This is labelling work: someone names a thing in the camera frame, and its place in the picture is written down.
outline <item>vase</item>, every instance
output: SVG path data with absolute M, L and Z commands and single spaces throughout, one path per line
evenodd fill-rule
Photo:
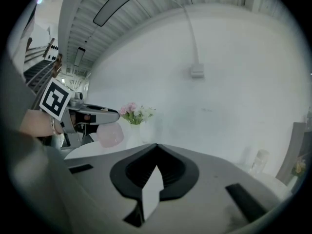
M 130 124 L 130 127 L 131 127 L 131 135 L 127 143 L 127 149 L 143 145 L 140 133 L 141 125 Z

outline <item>pink cup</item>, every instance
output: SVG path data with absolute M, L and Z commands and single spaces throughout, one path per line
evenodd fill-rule
M 117 122 L 99 125 L 97 137 L 104 148 L 117 146 L 124 139 L 122 128 Z

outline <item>ceiling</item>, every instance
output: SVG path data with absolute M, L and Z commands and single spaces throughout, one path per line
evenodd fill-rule
M 66 70 L 73 68 L 79 47 L 86 50 L 79 74 L 86 74 L 93 63 L 109 46 L 127 31 L 145 20 L 174 8 L 171 0 L 129 0 L 102 26 L 93 23 L 94 17 L 108 0 L 64 0 L 59 25 L 58 44 Z M 286 7 L 279 0 L 175 0 L 182 5 L 196 3 L 222 3 L 243 6 L 255 13 L 263 13 L 286 23 L 294 24 Z

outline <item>white paper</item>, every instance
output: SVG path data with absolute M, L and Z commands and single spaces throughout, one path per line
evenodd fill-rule
M 156 166 L 142 190 L 143 216 L 146 221 L 159 204 L 159 192 L 164 189 L 160 170 Z

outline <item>black slot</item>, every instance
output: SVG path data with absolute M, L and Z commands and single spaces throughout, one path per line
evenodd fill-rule
M 80 173 L 80 172 L 90 170 L 92 168 L 93 168 L 93 166 L 90 164 L 83 164 L 83 165 L 79 165 L 79 166 L 69 167 L 68 169 L 72 174 L 76 174 L 76 173 Z
M 266 213 L 266 210 L 258 201 L 240 184 L 229 185 L 225 189 L 250 223 Z
M 117 162 L 111 169 L 110 178 L 124 197 L 137 200 L 137 206 L 124 218 L 134 226 L 139 227 L 144 222 L 142 189 L 156 166 L 164 183 L 164 189 L 159 193 L 160 201 L 183 197 L 199 177 L 198 167 L 193 161 L 163 145 L 150 145 Z

